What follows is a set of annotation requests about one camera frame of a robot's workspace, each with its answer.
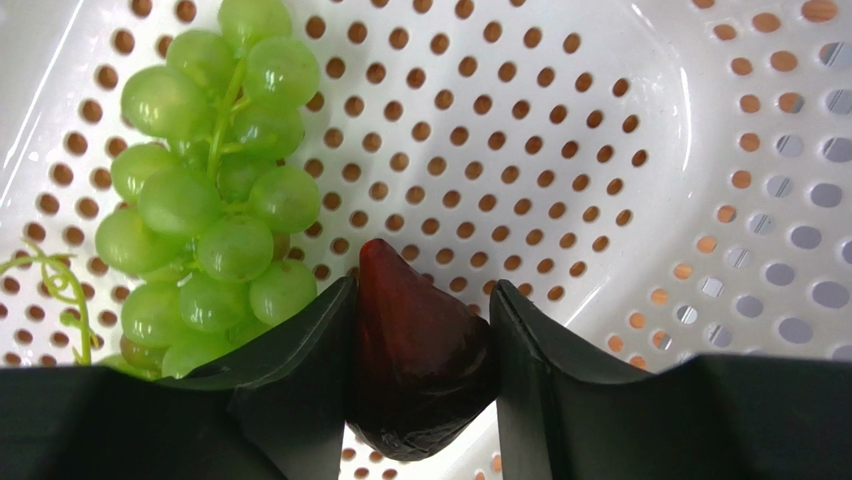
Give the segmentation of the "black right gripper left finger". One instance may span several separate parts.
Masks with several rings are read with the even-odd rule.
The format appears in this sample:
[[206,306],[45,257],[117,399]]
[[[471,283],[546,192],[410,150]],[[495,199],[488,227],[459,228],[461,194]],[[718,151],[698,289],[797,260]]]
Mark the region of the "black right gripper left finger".
[[182,379],[105,366],[1,373],[5,479],[334,479],[357,285]]

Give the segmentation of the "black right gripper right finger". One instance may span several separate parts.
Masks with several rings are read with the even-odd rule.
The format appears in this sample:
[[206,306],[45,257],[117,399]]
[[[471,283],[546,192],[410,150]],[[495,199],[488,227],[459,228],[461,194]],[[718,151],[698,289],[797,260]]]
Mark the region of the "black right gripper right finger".
[[851,367],[702,354],[659,374],[490,296],[507,479],[847,479]]

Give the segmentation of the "dark purple date fruit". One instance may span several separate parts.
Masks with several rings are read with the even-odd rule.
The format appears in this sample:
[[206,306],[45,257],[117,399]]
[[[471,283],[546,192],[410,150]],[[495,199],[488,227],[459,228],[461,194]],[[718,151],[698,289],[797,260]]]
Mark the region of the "dark purple date fruit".
[[433,286],[385,240],[359,254],[346,422],[402,462],[452,443],[497,397],[489,323]]

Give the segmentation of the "green grape bunch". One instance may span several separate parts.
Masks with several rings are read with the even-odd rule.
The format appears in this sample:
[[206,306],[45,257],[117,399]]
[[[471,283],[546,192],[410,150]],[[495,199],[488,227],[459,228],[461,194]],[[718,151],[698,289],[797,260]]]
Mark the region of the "green grape bunch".
[[144,141],[89,171],[69,102],[39,111],[1,163],[1,367],[107,366],[183,378],[317,295],[277,251],[319,215],[286,166],[319,67],[280,1],[224,1],[119,81]]

